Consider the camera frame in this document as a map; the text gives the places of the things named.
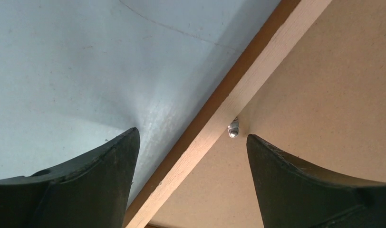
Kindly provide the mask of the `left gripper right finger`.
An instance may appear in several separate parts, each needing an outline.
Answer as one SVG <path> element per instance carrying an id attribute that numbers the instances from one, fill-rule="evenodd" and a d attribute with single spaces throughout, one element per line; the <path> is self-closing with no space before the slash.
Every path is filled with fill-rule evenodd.
<path id="1" fill-rule="evenodd" d="M 386 183 L 334 172 L 257 135 L 246 141 L 266 228 L 386 228 Z"/>

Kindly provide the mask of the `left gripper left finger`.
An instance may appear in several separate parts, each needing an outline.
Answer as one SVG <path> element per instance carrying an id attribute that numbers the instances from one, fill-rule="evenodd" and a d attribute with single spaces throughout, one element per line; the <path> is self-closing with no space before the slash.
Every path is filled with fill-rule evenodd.
<path id="1" fill-rule="evenodd" d="M 0 180 L 0 228 L 120 228 L 139 148 L 133 127 L 59 165 Z"/>

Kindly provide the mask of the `brown cardboard backing board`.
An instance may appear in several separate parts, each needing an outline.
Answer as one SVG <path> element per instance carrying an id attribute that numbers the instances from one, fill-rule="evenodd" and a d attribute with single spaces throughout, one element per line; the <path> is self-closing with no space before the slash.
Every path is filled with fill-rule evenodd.
<path id="1" fill-rule="evenodd" d="M 162 228 L 261 228 L 246 137 L 386 182 L 386 0 L 334 0 L 151 219 Z"/>

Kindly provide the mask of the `wooden picture frame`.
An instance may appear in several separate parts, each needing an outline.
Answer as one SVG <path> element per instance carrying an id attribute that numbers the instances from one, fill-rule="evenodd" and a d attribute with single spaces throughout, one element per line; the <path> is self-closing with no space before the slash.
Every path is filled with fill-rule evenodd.
<path id="1" fill-rule="evenodd" d="M 144 228 L 329 5 L 282 0 L 126 211 Z"/>

